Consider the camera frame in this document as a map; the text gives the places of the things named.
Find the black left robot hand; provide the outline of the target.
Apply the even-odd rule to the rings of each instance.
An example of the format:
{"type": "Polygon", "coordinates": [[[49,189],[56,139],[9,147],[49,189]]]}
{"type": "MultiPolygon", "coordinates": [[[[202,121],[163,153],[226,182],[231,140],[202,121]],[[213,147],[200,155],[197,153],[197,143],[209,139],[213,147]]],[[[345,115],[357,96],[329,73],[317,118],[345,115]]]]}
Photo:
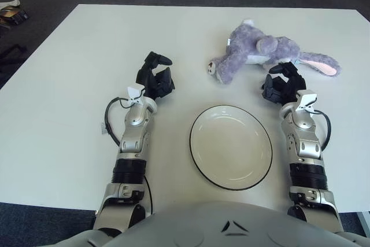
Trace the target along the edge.
{"type": "Polygon", "coordinates": [[[145,63],[136,76],[136,83],[145,87],[145,93],[143,94],[145,97],[156,100],[170,94],[175,89],[170,65],[172,65],[172,61],[169,58],[153,51],[148,54],[145,63]],[[153,70],[158,65],[167,65],[167,67],[154,74],[153,70]]]}

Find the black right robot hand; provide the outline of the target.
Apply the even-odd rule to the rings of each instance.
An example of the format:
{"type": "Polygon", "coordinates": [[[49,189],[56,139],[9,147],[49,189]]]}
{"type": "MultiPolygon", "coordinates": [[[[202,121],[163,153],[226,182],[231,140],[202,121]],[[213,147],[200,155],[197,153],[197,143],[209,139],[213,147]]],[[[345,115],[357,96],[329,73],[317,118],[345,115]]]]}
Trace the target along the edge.
{"type": "Polygon", "coordinates": [[[266,100],[285,105],[297,101],[296,93],[306,90],[306,83],[292,62],[284,62],[269,70],[261,89],[266,100]]]}

